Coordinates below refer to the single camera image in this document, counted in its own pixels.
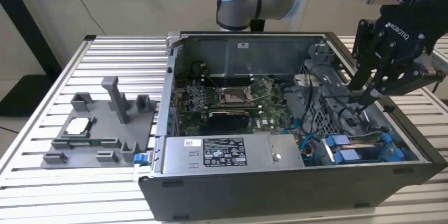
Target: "robotiq logo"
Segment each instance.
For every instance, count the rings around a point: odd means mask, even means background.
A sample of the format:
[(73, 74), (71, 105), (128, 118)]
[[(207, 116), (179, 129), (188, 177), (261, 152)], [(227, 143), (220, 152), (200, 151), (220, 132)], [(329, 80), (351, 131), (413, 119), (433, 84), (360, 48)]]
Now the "robotiq logo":
[(405, 31), (403, 31), (403, 29), (400, 27), (397, 27), (395, 24), (392, 24), (391, 22), (387, 23), (385, 27), (392, 28), (392, 30), (405, 39), (409, 39), (409, 34), (407, 34)]

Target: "barcode sticker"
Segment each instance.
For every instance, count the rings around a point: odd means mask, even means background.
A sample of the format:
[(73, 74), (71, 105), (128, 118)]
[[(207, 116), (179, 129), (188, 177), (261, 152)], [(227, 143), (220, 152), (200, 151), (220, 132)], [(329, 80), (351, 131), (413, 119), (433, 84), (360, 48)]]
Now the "barcode sticker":
[(201, 147), (203, 140), (201, 139), (185, 139), (184, 146), (185, 147)]

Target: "power supply label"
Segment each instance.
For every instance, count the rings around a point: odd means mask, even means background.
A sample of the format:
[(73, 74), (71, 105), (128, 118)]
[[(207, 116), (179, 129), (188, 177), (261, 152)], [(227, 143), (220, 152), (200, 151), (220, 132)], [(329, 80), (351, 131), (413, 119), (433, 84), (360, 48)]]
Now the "power supply label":
[(203, 143), (204, 166), (247, 165), (244, 138), (208, 138)]

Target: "green circuit board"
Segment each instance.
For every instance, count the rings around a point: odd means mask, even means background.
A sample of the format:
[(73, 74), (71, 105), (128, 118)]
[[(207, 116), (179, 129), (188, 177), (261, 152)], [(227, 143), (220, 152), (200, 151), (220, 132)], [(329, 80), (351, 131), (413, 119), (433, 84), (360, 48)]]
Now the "green circuit board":
[(207, 127), (207, 117), (213, 112), (248, 115), (247, 127), (232, 134), (280, 134), (293, 125), (280, 85), (268, 77), (255, 78), (251, 85), (239, 87), (204, 87), (196, 82), (176, 93), (180, 135), (203, 135), (201, 127)]

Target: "slotted metal surface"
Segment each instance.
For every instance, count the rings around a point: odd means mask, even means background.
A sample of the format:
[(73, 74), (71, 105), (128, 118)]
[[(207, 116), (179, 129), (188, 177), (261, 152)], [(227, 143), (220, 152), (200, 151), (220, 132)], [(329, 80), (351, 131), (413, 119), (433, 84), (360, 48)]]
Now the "slotted metal surface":
[[(341, 39), (348, 48), (352, 47), (353, 37)], [(441, 39), (437, 46), (448, 53), (448, 38)], [(73, 93), (89, 91), (95, 100), (108, 99), (100, 86), (101, 77), (117, 75), (119, 89), (129, 99), (144, 93), (160, 100), (165, 60), (164, 37), (99, 37), (83, 43), (0, 160), (0, 223), (159, 223), (139, 186), (132, 182), (132, 168), (43, 170), (40, 163), (51, 138), (72, 109)], [(393, 100), (448, 159), (448, 108), (427, 89), (393, 97)], [(156, 121), (157, 117), (151, 132), (155, 132)], [(372, 209), (209, 221), (296, 222), (448, 223), (448, 170), (424, 185), (401, 189)]]

